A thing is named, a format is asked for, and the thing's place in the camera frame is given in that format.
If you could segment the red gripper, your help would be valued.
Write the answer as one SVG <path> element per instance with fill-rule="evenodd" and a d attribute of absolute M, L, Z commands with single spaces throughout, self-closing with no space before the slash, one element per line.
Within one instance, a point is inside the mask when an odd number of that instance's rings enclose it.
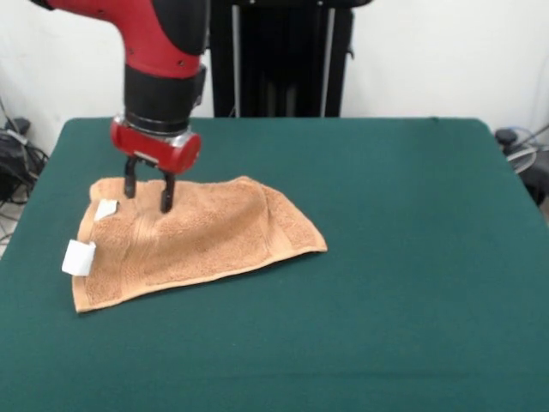
<path fill-rule="evenodd" d="M 164 171 L 160 211 L 168 213 L 173 205 L 174 174 L 184 173 L 194 165 L 202 146 L 200 136 L 191 129 L 174 137 L 154 136 L 132 127 L 123 116 L 116 116 L 112 120 L 111 138 L 114 146 L 129 156 L 124 166 L 124 195 L 128 199 L 136 195 L 137 158 L 148 161 Z"/>

